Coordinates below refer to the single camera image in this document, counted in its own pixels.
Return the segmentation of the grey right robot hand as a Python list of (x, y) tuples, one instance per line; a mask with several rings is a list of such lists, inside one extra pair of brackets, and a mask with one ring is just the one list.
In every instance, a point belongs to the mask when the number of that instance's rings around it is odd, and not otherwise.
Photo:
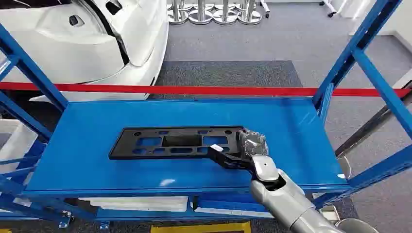
[(223, 148), (213, 144), (207, 148), (207, 156), (225, 169), (247, 170), (253, 180), (275, 183), (279, 173), (273, 159), (269, 156), (266, 136), (248, 129), (237, 132), (239, 156), (225, 153)]

